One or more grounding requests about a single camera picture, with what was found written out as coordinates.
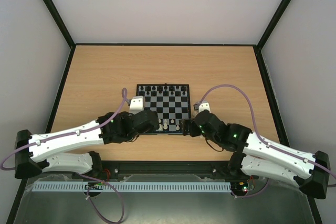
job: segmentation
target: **robotic arm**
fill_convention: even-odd
[[[48,134],[17,133],[15,148],[33,144],[15,154],[15,177],[30,178],[43,172],[77,172],[96,177],[101,171],[100,156],[64,153],[77,148],[134,141],[139,134],[157,130],[157,113],[144,109],[144,98],[134,97],[130,112],[121,112],[101,127],[113,112],[79,127]]]
[[[183,135],[202,135],[233,152],[228,166],[232,175],[258,175],[280,180],[314,198],[326,198],[329,174],[312,164],[330,169],[328,155],[324,152],[302,152],[262,136],[260,139],[247,127],[222,122],[210,113],[209,104],[205,101],[195,118],[180,121],[180,128]]]

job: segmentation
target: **wooden table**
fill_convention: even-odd
[[[122,99],[121,89],[126,87],[132,98],[140,83],[187,83],[192,104],[215,85],[236,85],[251,99],[260,133],[279,141],[254,50],[248,46],[77,46],[52,131],[114,111]],[[224,122],[253,129],[247,102],[238,91],[217,89],[206,100]],[[144,135],[134,143],[73,152],[87,151],[111,161],[225,161],[231,157],[229,152],[212,150],[204,138],[179,135]]]

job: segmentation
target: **black cable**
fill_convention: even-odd
[[[214,151],[217,151],[217,152],[222,152],[222,151],[224,150],[224,148],[222,148],[222,150],[221,150],[221,151],[219,151],[219,150],[216,150],[215,148],[213,148],[213,147],[210,145],[210,143],[208,142],[208,139],[205,139],[205,142],[206,142],[206,144],[207,144],[207,145],[209,145],[209,146],[211,147],[211,149],[213,149]]]

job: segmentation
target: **white wall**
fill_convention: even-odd
[[[53,0],[75,42],[256,44],[281,0]]]
[[[335,0],[292,0],[263,54],[291,146],[327,152],[336,169]],[[335,223],[336,189],[317,200],[323,223]]]
[[[14,150],[17,131],[44,132],[68,55],[42,0],[0,0],[0,159]],[[0,170],[0,223],[19,182]]]

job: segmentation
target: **black frame edge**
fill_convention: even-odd
[[[280,18],[282,17],[283,13],[285,12],[287,6],[289,5],[291,0],[281,0],[277,10],[275,11],[271,21],[269,22],[264,34],[262,35],[259,43],[258,48],[262,49],[266,44],[268,38],[270,37],[271,33],[273,32],[275,26],[278,24]]]
[[[193,43],[76,43],[77,46],[180,46],[180,47],[253,47],[254,44],[193,44]]]
[[[17,190],[16,196],[14,198],[14,202],[13,202],[11,211],[9,212],[6,224],[13,224],[14,221],[15,221],[16,214],[17,214],[17,211],[19,209],[23,193],[25,192],[25,189],[26,189],[27,181],[28,181],[27,179],[22,179],[21,180],[21,183],[20,183],[19,188]]]
[[[267,96],[267,99],[268,99],[269,107],[271,109],[274,124],[275,124],[276,130],[277,130],[278,136],[279,136],[280,144],[283,144],[285,146],[289,146],[289,142],[288,142],[288,138],[287,138],[287,135],[286,135],[285,127],[283,125],[281,115],[280,115],[280,111],[279,111],[279,108],[278,108],[278,103],[277,103],[277,100],[275,98],[275,95],[274,95],[274,92],[273,92],[273,87],[272,87],[272,84],[271,84],[269,76],[268,76],[268,72],[267,72],[265,62],[264,62],[264,58],[262,57],[263,55],[261,54],[261,50],[258,49],[257,46],[253,47],[253,49],[254,49],[254,53],[256,55],[261,79],[263,80],[266,96]]]
[[[55,116],[56,116],[56,112],[57,112],[57,109],[58,109],[59,102],[61,100],[61,96],[62,96],[62,93],[63,93],[65,82],[66,82],[67,77],[68,77],[68,73],[69,73],[69,70],[70,70],[70,66],[71,66],[71,62],[72,62],[75,50],[76,50],[76,46],[73,46],[70,50],[70,54],[69,54],[67,63],[65,65],[64,72],[63,72],[63,75],[62,75],[62,79],[61,79],[61,82],[59,84],[59,88],[58,88],[58,91],[57,91],[57,94],[56,94],[54,105],[52,106],[53,108],[51,110],[51,114],[50,114],[48,124],[47,124],[47,127],[46,127],[46,133],[51,132],[51,128],[54,124],[54,119],[55,119]]]
[[[53,0],[43,0],[43,2],[45,3],[45,5],[47,6],[50,14],[52,15],[54,21],[56,22],[59,30],[61,31],[61,33],[63,34],[64,36],[64,39],[66,40],[66,42],[68,43],[69,47],[73,47],[75,46],[75,42],[74,40],[72,39],[67,27],[65,26],[61,16],[59,15],[54,3],[53,3]]]
[[[286,130],[283,125],[284,123],[282,122],[282,119],[281,119],[278,103],[277,103],[277,100],[273,92],[273,87],[269,79],[269,75],[268,75],[267,68],[264,62],[264,58],[262,57],[263,55],[261,54],[261,49],[258,48],[258,46],[254,46],[253,49],[256,55],[261,79],[263,80],[266,96],[267,96],[268,103],[269,103],[269,106],[272,112],[272,117],[273,117],[274,124],[277,130],[277,134],[279,136],[280,144],[289,146],[288,138],[286,135]],[[313,197],[307,196],[307,200],[308,200],[311,214],[314,218],[315,223],[322,224],[322,219],[321,219],[319,210],[317,208],[315,199]]]
[[[52,108],[51,113],[50,113],[50,117],[49,117],[49,120],[48,120],[48,124],[47,124],[45,133],[50,133],[51,132],[51,128],[52,128],[53,123],[54,123],[54,119],[55,119],[56,112],[57,112],[57,109],[58,109],[59,101],[61,99],[63,88],[64,88],[65,82],[67,80],[68,72],[69,72],[69,69],[70,69],[70,66],[71,66],[72,58],[73,58],[74,53],[75,53],[75,49],[76,49],[76,45],[72,46],[69,57],[68,57],[68,60],[67,60],[67,63],[66,63],[66,66],[64,68],[62,79],[61,79],[61,82],[60,82],[60,85],[59,85],[59,88],[58,88],[58,91],[57,91],[57,94],[56,94],[54,105],[52,106],[53,108]],[[25,192],[25,189],[26,189],[27,182],[28,182],[27,179],[22,179],[21,180],[21,183],[20,183],[19,189],[16,193],[11,211],[9,212],[9,215],[8,215],[8,218],[7,218],[7,222],[6,222],[7,224],[13,224],[14,221],[15,221],[16,214],[17,214],[17,211],[19,209],[23,193]]]

